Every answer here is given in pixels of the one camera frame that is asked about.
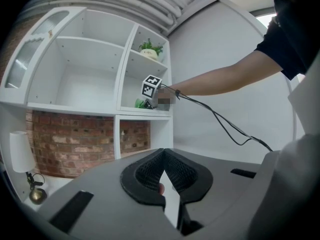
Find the lamp base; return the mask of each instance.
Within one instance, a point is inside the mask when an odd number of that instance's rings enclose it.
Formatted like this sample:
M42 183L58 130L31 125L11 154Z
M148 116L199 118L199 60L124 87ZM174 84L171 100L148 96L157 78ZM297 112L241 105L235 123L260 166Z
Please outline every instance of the lamp base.
M31 202L35 205L41 205L47 198L47 193L42 188L35 188L29 194Z

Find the lampshade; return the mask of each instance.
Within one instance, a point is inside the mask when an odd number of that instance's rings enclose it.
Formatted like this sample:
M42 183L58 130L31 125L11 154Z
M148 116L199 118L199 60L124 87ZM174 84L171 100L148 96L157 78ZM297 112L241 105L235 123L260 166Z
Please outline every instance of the lampshade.
M36 161L31 152L28 135L25 131L10 133L10 154L15 172L26 173L35 168Z

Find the black shirt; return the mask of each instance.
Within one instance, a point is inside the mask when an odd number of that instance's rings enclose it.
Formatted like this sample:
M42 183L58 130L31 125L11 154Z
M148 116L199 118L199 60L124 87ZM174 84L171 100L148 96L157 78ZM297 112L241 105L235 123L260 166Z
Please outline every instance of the black shirt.
M277 16L255 49L277 62L290 80L305 74L319 51L317 1L274 0Z

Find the green plant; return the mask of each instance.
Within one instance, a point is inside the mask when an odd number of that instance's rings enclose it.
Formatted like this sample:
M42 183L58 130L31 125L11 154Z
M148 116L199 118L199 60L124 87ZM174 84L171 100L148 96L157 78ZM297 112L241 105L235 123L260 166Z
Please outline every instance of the green plant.
M143 109L144 108L144 101L142 99L137 98L134 104L134 107L137 109Z
M156 54L159 56L160 53L163 53L164 51L164 47L162 45L160 46L153 46L151 41L150 41L150 38L148 38L148 42L143 42L139 48L141 50L143 49L152 49L152 50L155 50Z

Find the white lamp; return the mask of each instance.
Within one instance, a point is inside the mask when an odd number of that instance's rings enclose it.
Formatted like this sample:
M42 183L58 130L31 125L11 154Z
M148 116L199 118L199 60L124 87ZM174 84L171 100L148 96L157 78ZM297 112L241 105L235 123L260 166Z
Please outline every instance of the white lamp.
M32 174L29 173L29 171L36 167L36 161L25 131L10 133L10 154L13 170L17 173L26 173L31 189L29 194L30 200L36 205L41 204L47 198L47 194L43 189L35 188L35 186L42 186L43 183L35 181Z

